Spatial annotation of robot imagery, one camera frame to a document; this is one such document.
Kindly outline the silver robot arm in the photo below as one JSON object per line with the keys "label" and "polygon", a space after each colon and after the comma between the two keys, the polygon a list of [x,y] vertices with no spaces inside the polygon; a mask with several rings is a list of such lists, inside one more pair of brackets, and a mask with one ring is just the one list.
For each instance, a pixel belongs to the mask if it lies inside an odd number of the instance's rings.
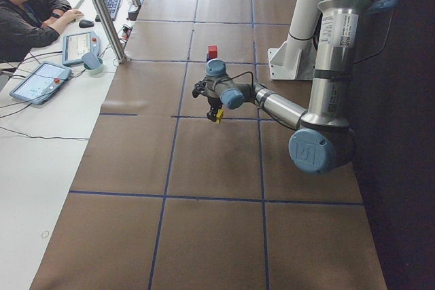
{"label": "silver robot arm", "polygon": [[365,16],[396,6],[398,0],[296,0],[288,38],[268,51],[272,79],[309,80],[308,107],[252,81],[238,83],[225,63],[209,54],[205,77],[193,97],[204,96],[207,118],[218,122],[224,109],[252,103],[275,121],[294,131],[288,144],[290,157],[302,171],[327,173],[352,161],[353,131],[344,114],[358,37]]}

